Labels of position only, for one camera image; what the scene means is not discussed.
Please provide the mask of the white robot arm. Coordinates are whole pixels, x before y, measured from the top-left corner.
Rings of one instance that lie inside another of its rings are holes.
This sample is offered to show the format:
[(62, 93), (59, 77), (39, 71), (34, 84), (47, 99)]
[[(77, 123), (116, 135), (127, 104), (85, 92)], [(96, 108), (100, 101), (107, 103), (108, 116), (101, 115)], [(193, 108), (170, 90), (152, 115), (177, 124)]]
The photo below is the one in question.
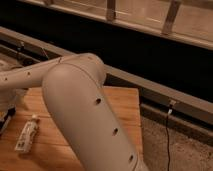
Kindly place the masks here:
[(149, 171), (110, 106), (103, 61), (92, 53), (16, 68), (0, 59), (0, 111), (39, 87), (48, 112), (86, 171)]

